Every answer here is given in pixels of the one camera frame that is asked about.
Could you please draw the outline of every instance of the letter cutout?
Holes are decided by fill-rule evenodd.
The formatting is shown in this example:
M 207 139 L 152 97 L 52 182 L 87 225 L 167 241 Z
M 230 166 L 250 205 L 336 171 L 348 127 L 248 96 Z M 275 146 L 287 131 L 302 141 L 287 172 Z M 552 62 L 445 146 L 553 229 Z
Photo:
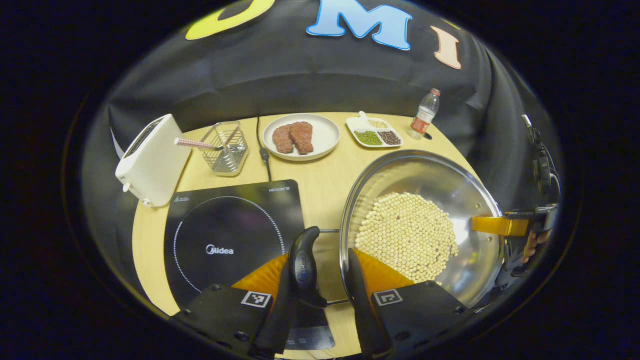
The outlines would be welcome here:
M 431 29 L 438 34 L 438 43 L 440 43 L 440 49 L 437 53 L 434 53 L 436 59 L 454 69 L 462 69 L 462 64 L 458 61 L 457 44 L 460 41 L 458 41 L 457 38 L 454 38 L 450 33 L 442 29 L 438 29 L 435 26 L 432 26 Z
M 218 20 L 222 12 L 225 11 L 224 8 L 220 9 L 193 24 L 187 31 L 186 38 L 187 40 L 197 40 L 242 25 L 266 13 L 274 2 L 275 0 L 253 0 L 245 11 L 224 20 Z
M 406 29 L 413 17 L 389 5 L 381 5 L 368 12 L 356 0 L 321 0 L 316 24 L 309 26 L 307 33 L 319 37 L 341 37 L 346 30 L 339 25 L 340 16 L 357 38 L 367 36 L 379 24 L 380 30 L 372 36 L 375 42 L 404 51 L 411 49 L 406 41 Z

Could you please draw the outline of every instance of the hand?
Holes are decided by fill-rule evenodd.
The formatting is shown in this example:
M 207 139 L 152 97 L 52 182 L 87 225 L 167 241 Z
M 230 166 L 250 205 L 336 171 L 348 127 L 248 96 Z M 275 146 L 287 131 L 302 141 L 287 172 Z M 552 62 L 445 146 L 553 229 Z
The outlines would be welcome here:
M 545 231 L 540 235 L 537 235 L 533 231 L 529 233 L 529 239 L 527 240 L 527 245 L 524 247 L 524 255 L 522 256 L 522 263 L 526 264 L 529 261 L 529 258 L 536 253 L 536 247 L 538 244 L 542 244 L 549 240 L 549 235 L 552 230 Z

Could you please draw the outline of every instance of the white toaster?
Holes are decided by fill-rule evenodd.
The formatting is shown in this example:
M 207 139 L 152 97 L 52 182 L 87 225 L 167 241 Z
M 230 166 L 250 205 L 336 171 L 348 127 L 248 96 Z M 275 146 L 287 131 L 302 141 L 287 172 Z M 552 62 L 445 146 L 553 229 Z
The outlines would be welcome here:
M 116 177 L 146 206 L 164 206 L 173 197 L 190 147 L 176 146 L 182 131 L 173 115 L 157 119 L 136 137 L 116 168 Z

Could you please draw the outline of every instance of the black cable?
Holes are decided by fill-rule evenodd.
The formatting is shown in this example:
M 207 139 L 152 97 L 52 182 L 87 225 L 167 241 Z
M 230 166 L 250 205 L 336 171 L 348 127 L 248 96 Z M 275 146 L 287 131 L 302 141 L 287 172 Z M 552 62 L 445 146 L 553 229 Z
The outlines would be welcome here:
M 258 122 L 255 125 L 255 135 L 258 137 L 258 146 L 260 147 L 260 157 L 267 165 L 267 174 L 269 175 L 269 182 L 271 182 L 271 167 L 269 166 L 269 151 L 262 147 L 260 143 L 260 117 L 258 116 Z
M 549 152 L 549 149 L 547 149 L 547 146 L 542 142 L 540 143 L 540 145 L 542 145 L 542 148 L 547 152 L 547 157 L 549 158 L 549 162 L 551 163 L 551 167 L 553 171 L 557 172 L 556 164 L 554 163 L 554 159 L 551 157 L 551 153 Z

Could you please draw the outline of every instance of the wooden table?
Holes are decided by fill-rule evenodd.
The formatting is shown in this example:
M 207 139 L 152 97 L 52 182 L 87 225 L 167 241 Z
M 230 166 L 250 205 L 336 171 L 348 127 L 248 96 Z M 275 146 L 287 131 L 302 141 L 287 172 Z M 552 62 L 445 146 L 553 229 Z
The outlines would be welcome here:
M 318 115 L 334 121 L 342 133 L 340 143 L 332 153 L 306 163 L 286 161 L 274 155 L 270 160 L 272 180 L 293 179 L 298 182 L 305 227 L 338 229 L 347 196 L 360 173 L 375 159 L 390 152 L 405 149 L 433 152 L 449 158 L 477 177 L 462 154 L 434 125 L 429 127 L 432 140 L 424 138 L 414 140 L 407 134 L 411 118 L 368 114 L 372 118 L 389 122 L 403 137 L 404 145 L 390 149 L 366 149 L 357 144 L 346 126 L 346 119 L 359 117 L 357 113 L 318 113 Z M 260 134 L 267 125 L 282 116 L 261 117 Z M 193 151 L 178 182 L 176 192 L 268 181 L 266 166 L 260 159 L 255 134 L 256 124 L 256 118 L 241 120 L 249 154 L 242 172 L 237 177 L 215 176 L 200 152 Z M 184 137 L 200 140 L 207 130 L 208 128 L 190 131 L 184 134 Z M 162 208 L 148 208 L 139 203 L 133 225 L 132 246 L 136 271 L 147 296 L 160 310 L 171 316 L 178 313 L 180 309 L 169 289 L 164 267 L 164 227 L 168 211 L 168 204 Z M 328 301 L 346 299 L 340 276 L 338 249 L 338 234 L 321 234 L 314 245 L 320 292 Z M 283 354 L 284 358 L 328 359 L 360 353 L 360 342 L 351 304 L 329 306 L 325 313 L 335 339 L 335 347 L 314 351 L 287 350 Z

